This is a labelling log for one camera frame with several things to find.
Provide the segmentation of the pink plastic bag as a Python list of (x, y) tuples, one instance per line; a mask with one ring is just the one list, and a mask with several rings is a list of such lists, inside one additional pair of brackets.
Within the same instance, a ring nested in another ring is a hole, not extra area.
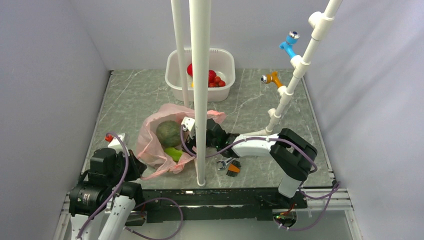
[(148, 176), (142, 176), (141, 180), (157, 178), (167, 172), (178, 174), (184, 169), (185, 164), (197, 160), (195, 157), (183, 153), (178, 162), (175, 162), (164, 152), (156, 136), (156, 128), (160, 123), (175, 121), (180, 124), (185, 117), (194, 118), (195, 111), (182, 105), (166, 103), (144, 120), (138, 134), (135, 155), (139, 161), (155, 168), (156, 171)]

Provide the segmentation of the green fake starfruit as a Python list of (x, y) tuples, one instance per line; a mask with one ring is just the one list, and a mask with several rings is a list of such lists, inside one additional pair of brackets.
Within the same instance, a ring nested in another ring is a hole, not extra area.
[(183, 151), (181, 149), (177, 149), (175, 147), (166, 147), (164, 149), (164, 152), (169, 155), (172, 160), (176, 163), (178, 163), (180, 161), (180, 158), (183, 155)]

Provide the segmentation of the green fake melon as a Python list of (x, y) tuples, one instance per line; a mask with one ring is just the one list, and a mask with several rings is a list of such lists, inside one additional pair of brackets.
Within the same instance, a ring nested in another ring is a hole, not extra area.
[(181, 125), (175, 121), (161, 122), (156, 128), (156, 136), (164, 148), (173, 148), (181, 145)]

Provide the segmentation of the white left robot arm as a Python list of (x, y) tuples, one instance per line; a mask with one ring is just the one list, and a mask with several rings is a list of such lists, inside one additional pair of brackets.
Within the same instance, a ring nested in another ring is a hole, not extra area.
[(143, 189), (135, 181), (147, 166), (132, 150), (101, 148), (90, 159), (91, 167), (69, 193), (71, 239), (117, 240), (132, 210), (144, 203)]

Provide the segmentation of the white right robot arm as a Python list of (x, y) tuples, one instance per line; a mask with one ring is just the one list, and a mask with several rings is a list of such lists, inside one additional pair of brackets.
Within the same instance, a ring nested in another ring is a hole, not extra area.
[(213, 119), (206, 121), (206, 140), (208, 148), (214, 148), (217, 155), (227, 160), (226, 167), (241, 157), (271, 157), (283, 170), (276, 203), (287, 208), (295, 201), (298, 188), (307, 180), (309, 174), (317, 171), (315, 159), (317, 149), (289, 128), (268, 136), (247, 136), (226, 132)]

